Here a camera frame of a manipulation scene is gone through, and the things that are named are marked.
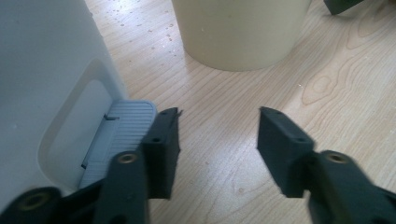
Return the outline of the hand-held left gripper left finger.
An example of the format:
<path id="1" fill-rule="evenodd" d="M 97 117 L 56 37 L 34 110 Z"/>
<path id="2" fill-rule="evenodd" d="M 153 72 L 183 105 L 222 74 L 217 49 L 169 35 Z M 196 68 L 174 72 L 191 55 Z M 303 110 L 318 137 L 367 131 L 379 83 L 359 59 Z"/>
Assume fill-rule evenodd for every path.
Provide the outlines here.
<path id="1" fill-rule="evenodd" d="M 171 198 L 180 153 L 177 107 L 160 112 L 142 140 L 148 174 L 148 197 Z"/>

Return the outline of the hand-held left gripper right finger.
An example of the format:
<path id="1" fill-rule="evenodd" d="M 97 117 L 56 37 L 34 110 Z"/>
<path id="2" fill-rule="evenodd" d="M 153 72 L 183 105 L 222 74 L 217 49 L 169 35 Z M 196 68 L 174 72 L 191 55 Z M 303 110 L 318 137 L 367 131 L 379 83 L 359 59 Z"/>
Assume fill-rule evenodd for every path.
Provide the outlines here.
<path id="1" fill-rule="evenodd" d="M 304 160 L 314 152 L 314 146 L 315 142 L 284 113 L 260 108 L 257 149 L 286 197 L 303 197 Z"/>

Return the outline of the beige plastic bucket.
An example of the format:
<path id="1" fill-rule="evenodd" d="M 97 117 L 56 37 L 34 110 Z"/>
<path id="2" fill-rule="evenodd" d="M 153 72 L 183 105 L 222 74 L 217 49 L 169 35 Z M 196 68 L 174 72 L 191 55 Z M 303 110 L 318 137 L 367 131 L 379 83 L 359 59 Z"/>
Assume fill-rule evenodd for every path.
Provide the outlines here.
<path id="1" fill-rule="evenodd" d="M 293 49 L 312 0 L 172 0 L 185 51 L 226 71 L 257 70 Z"/>

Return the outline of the grey bin lid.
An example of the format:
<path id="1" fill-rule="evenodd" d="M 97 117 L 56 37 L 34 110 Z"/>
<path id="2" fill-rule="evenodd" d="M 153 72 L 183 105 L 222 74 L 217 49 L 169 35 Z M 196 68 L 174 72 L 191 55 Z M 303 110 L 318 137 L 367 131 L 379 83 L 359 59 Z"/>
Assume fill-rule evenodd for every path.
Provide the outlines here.
<path id="1" fill-rule="evenodd" d="M 103 178 L 155 116 L 129 100 L 84 0 L 0 0 L 0 213 L 30 189 Z"/>

